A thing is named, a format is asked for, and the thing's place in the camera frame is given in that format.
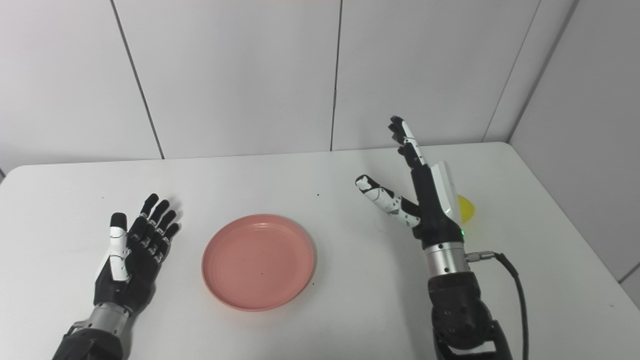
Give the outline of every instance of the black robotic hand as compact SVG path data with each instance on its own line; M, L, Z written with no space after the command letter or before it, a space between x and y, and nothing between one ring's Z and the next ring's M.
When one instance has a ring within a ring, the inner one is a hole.
M167 255L171 239L180 229L178 224L171 224L175 220L176 212L167 211L169 208L167 200L162 200L153 209L158 200L159 197L156 194L149 196L140 215L127 233L126 247L129 253L124 257L124 265L128 280L114 280L114 270L117 270L114 267L119 262L106 261L95 281L94 305L112 302L131 313L137 313L149 301L160 264ZM113 214L112 228L125 229L126 226L126 215ZM114 255L117 249L113 247L112 244L110 258L117 256Z
M95 281L94 309L87 320L74 323L53 360L121 360L120 335L128 319L142 310L171 240L180 226L169 202L152 194L129 232L123 213L111 216L110 246Z

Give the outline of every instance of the white wall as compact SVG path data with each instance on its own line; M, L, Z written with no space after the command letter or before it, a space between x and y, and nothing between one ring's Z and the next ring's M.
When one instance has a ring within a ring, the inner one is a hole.
M514 63L523 62L514 87L529 89L570 3L345 1L333 148L394 146L379 131L391 115L410 121L421 143L482 142ZM506 140L514 121L496 123L492 140Z
M511 139L619 280L640 262L638 19L637 0L580 0Z
M159 158L109 1L0 4L0 168Z
M393 114L425 143L505 140L572 0L344 1L335 123L340 1L115 1L179 158L327 151L332 128L334 149L393 146ZM0 46L5 172L159 156L109 1L6 3Z
M167 158L329 150L338 1L116 5Z

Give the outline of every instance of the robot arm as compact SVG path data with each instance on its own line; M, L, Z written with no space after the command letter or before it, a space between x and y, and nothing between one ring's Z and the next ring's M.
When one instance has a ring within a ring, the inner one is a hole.
M367 175L358 177L356 185L383 211L411 227L422 242L431 276L428 289L438 359L511 360L504 333L480 299L480 287L468 265L458 194L448 166L429 167L406 122L399 117L392 117L391 122L392 138L401 145L398 153L411 168L418 204ZM494 352L458 355L452 351L471 350L487 341L494 342Z
M129 232L123 213L111 216L109 249L95 281L95 306L87 320L75 322L53 360L121 360L122 331L130 317L149 302L160 264L180 229L169 202L152 194Z

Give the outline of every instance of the white table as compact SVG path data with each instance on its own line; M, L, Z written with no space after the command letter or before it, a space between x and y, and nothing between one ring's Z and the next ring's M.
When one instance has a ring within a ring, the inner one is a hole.
M503 143L426 147L476 205L467 251L504 252L522 276L532 359L637 359L640 311L516 152ZM414 199L395 149L20 167L0 186L0 359L49 359L92 310L109 216L137 214L151 192L179 206L182 231L130 359L434 359L420 244L360 194L370 174ZM219 303L200 275L220 227L253 213L299 223L317 267L274 310ZM520 358L518 299L496 261L472 265L483 299Z

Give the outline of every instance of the yellow ball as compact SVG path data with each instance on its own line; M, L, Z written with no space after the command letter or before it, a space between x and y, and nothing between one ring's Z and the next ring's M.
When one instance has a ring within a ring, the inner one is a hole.
M476 207L464 196L458 195L460 203L460 213L462 214L462 223L468 222L474 216Z

